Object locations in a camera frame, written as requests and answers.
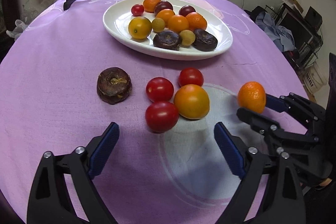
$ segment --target blue cloth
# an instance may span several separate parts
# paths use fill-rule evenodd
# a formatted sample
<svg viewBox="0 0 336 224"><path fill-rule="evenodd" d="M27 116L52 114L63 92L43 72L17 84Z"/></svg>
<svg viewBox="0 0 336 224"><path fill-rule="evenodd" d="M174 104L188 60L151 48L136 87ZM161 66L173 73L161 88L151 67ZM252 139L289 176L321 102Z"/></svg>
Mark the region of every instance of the blue cloth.
<svg viewBox="0 0 336 224"><path fill-rule="evenodd" d="M291 30L283 26L276 26L270 14L261 12L257 16L255 24L268 35L281 52L293 51L295 49Z"/></svg>

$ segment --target tablecloth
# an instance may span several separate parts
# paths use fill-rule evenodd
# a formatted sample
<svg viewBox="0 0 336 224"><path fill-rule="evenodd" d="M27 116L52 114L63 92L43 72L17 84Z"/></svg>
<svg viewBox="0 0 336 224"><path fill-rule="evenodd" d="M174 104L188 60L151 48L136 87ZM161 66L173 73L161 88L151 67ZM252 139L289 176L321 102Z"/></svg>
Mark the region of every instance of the tablecloth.
<svg viewBox="0 0 336 224"><path fill-rule="evenodd" d="M223 90L224 103L250 80L260 82L274 96L289 92L306 96L291 66L248 15L226 0L185 0L217 15L234 38L227 52L202 61L159 59L117 42L104 29L102 15L120 0L76 0L63 11L64 1L58 0L39 15L0 64L0 189L8 202L25 220L30 187L43 152L70 153L101 135L114 121L120 127L120 139L93 182L116 220L215 223L236 190L238 178L221 178L230 171L225 161L213 160L220 152L211 128L182 130L180 135L151 133L144 120L150 103L145 86L151 78L162 76L177 89L179 71L193 66L202 71L209 93ZM108 67L122 68L133 83L130 97L113 106L96 94L97 77ZM224 119L224 105L211 100L219 110L208 115L214 124ZM291 132L303 133L302 126L286 114L270 110L264 114ZM183 143L193 143L193 150L186 152ZM198 165L199 170L184 167L189 160L202 166ZM258 209L265 181L260 182L249 217ZM69 177L67 182L78 215L85 217Z"/></svg>

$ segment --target red cherry tomato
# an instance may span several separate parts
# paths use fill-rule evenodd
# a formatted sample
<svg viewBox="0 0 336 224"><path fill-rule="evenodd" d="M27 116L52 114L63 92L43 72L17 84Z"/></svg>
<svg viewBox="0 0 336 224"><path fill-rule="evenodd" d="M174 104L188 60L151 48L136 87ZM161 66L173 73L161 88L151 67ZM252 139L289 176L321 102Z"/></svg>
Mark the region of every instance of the red cherry tomato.
<svg viewBox="0 0 336 224"><path fill-rule="evenodd" d="M152 102L169 101L174 95L174 87L168 79L156 77L148 82L146 93Z"/></svg>
<svg viewBox="0 0 336 224"><path fill-rule="evenodd" d="M155 102L146 109L145 119L151 130L163 133L176 125L179 120L179 110L170 102Z"/></svg>
<svg viewBox="0 0 336 224"><path fill-rule="evenodd" d="M131 13L135 17L141 16L144 11L145 11L145 8L141 4L135 4L131 9Z"/></svg>
<svg viewBox="0 0 336 224"><path fill-rule="evenodd" d="M195 68L186 68L181 71L180 76L178 77L178 83L180 86L194 84L202 86L204 83L204 78L202 73Z"/></svg>

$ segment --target orange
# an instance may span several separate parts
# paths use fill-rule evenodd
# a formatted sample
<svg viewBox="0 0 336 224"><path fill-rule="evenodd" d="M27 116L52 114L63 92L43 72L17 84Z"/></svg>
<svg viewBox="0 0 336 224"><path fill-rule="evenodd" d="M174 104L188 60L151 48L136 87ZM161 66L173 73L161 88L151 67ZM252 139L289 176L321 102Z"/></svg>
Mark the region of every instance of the orange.
<svg viewBox="0 0 336 224"><path fill-rule="evenodd" d="M189 22L189 30L194 31L195 29L203 29L205 30L208 26L207 21L203 16L199 13L192 12L187 14L185 17Z"/></svg>
<svg viewBox="0 0 336 224"><path fill-rule="evenodd" d="M188 119L201 119L210 110L210 100L207 92L199 85L182 86L175 94L174 105L178 112Z"/></svg>
<svg viewBox="0 0 336 224"><path fill-rule="evenodd" d="M266 105L264 87L258 82L247 82L238 92L238 104L257 113L262 113Z"/></svg>
<svg viewBox="0 0 336 224"><path fill-rule="evenodd" d="M128 32L135 39L145 39L151 31L152 23L145 17L135 17L128 24Z"/></svg>
<svg viewBox="0 0 336 224"><path fill-rule="evenodd" d="M184 16L175 15L168 20L168 28L173 32L179 33L189 28L189 23Z"/></svg>
<svg viewBox="0 0 336 224"><path fill-rule="evenodd" d="M145 8L146 12L154 13L155 6L160 2L161 0L144 0L142 5Z"/></svg>
<svg viewBox="0 0 336 224"><path fill-rule="evenodd" d="M156 17L158 18L162 18L166 24L166 28L168 27L168 20L174 16L175 13L173 10L170 9L163 9L160 12L158 12L158 14L156 15Z"/></svg>

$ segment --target dark purple fruit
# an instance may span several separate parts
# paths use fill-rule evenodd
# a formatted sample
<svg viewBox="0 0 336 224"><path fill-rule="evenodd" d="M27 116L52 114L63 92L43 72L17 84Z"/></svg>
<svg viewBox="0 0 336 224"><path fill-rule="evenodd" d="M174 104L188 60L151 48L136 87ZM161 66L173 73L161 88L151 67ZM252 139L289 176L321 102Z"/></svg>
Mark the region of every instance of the dark purple fruit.
<svg viewBox="0 0 336 224"><path fill-rule="evenodd" d="M196 12L195 8L190 6L190 5L186 5L186 6L183 6L178 14L181 15L181 16L184 16L186 17L188 14L192 13L192 12Z"/></svg>
<svg viewBox="0 0 336 224"><path fill-rule="evenodd" d="M125 100L132 91L129 75L120 68L102 71L97 80L97 94L101 100L111 105Z"/></svg>
<svg viewBox="0 0 336 224"><path fill-rule="evenodd" d="M168 1L160 1L154 8L154 14L155 16L163 9L170 9L170 10L174 10L173 6L170 2Z"/></svg>
<svg viewBox="0 0 336 224"><path fill-rule="evenodd" d="M194 30L195 34L195 42L193 43L193 47L202 52L210 52L213 51L218 44L217 38L212 34L208 33L202 29Z"/></svg>
<svg viewBox="0 0 336 224"><path fill-rule="evenodd" d="M158 48L165 48L167 50L178 51L182 43L182 37L173 31L162 31L158 33L154 39L153 44Z"/></svg>

